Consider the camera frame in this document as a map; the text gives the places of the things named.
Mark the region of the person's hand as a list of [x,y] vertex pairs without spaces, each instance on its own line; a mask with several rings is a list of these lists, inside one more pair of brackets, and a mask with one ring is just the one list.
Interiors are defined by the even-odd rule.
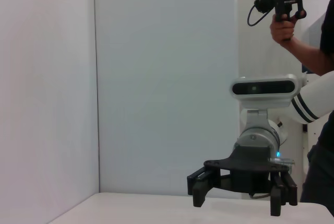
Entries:
[[285,44],[294,36],[295,24],[294,16],[288,20],[287,15],[283,15],[282,21],[276,21],[276,16],[273,15],[270,25],[272,39],[280,45]]

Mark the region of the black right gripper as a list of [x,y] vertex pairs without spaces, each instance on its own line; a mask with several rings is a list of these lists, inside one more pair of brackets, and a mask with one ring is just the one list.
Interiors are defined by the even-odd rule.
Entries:
[[[297,185],[288,167],[270,161],[268,147],[237,146],[228,158],[207,160],[187,177],[193,206],[201,207],[213,188],[245,194],[270,193],[270,215],[280,216],[281,206],[297,206]],[[230,173],[221,175],[221,170]]]

